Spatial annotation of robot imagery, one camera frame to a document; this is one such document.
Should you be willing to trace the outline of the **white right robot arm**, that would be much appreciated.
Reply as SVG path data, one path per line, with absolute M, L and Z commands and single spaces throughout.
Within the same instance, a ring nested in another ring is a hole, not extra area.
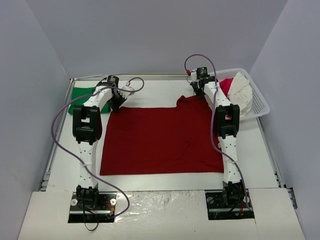
M 222 154 L 223 189 L 222 202 L 229 207 L 239 202 L 244 195 L 242 178 L 237 169 L 236 140 L 240 124 L 240 107 L 232 104 L 226 97 L 216 76 L 208 74 L 206 67 L 193 69 L 189 74 L 194 92 L 198 97 L 207 96 L 212 101 L 210 137 L 217 137 L 219 148 L 215 150 Z

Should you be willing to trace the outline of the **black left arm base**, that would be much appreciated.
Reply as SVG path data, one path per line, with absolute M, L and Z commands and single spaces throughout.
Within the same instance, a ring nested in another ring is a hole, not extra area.
M 113 223 L 117 194 L 100 192 L 93 200 L 72 193 L 69 206 L 68 223 Z

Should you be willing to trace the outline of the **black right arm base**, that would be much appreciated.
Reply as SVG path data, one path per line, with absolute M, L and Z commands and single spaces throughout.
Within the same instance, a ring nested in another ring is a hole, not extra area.
M 222 191 L 205 192 L 207 217 L 210 221 L 254 219 L 255 214 L 247 208 L 245 200 L 226 203 Z

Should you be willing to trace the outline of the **dark red t shirt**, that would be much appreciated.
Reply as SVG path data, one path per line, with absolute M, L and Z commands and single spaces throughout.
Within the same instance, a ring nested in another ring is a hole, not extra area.
M 222 173 L 210 137 L 212 110 L 204 97 L 181 96 L 175 107 L 121 107 L 111 112 L 99 174 Z

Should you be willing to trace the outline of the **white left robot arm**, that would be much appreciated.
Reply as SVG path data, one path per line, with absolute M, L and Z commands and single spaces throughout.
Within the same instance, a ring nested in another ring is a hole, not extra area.
M 95 209 L 101 203 L 98 180 L 92 176 L 97 172 L 97 146 L 103 132 L 101 110 L 105 104 L 118 110 L 134 90 L 129 81 L 121 88 L 118 86 L 119 78 L 110 75 L 96 85 L 88 100 L 73 107 L 72 134 L 81 159 L 76 196 L 83 198 L 82 203 L 89 209 Z

